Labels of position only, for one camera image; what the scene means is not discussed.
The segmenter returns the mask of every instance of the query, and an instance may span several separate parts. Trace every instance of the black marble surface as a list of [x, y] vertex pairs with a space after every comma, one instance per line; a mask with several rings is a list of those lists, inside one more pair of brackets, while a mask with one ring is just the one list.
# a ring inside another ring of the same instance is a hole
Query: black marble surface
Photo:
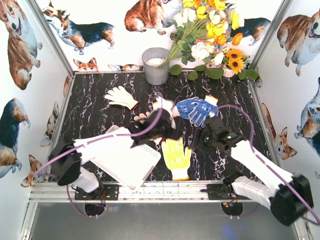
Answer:
[[[228, 78], [212, 80], [205, 74], [199, 75], [195, 81], [190, 81], [187, 75], [188, 72], [182, 72], [180, 76], [170, 76], [165, 84], [154, 86], [147, 83], [143, 72], [77, 74], [60, 137], [72, 136], [73, 139], [85, 139], [104, 134], [112, 125], [125, 126], [139, 113], [152, 110], [152, 102], [155, 101], [157, 91], [160, 91], [165, 99], [173, 100], [175, 103], [187, 98], [204, 99], [206, 95], [212, 95], [218, 98], [218, 106], [236, 105], [249, 114], [254, 122], [254, 147], [270, 159], [248, 84]], [[105, 99], [104, 95], [108, 90], [118, 86], [124, 86], [133, 98], [140, 102], [140, 106], [130, 111], [126, 107], [109, 105], [109, 100]], [[237, 113], [235, 109], [224, 108], [220, 111], [220, 117], [231, 131], [240, 131], [249, 138], [249, 122], [244, 115]], [[194, 127], [184, 119], [183, 142], [185, 147], [192, 143], [193, 133]], [[153, 141], [150, 141], [150, 146], [161, 153], [161, 159], [147, 181], [171, 181], [171, 171], [166, 167], [161, 147], [155, 146]], [[114, 181], [91, 162], [86, 163], [84, 167], [90, 172], [96, 172], [102, 181]], [[241, 163], [215, 150], [210, 155], [193, 152], [188, 175], [189, 180], [219, 180], [235, 171], [251, 179], [255, 177]]]

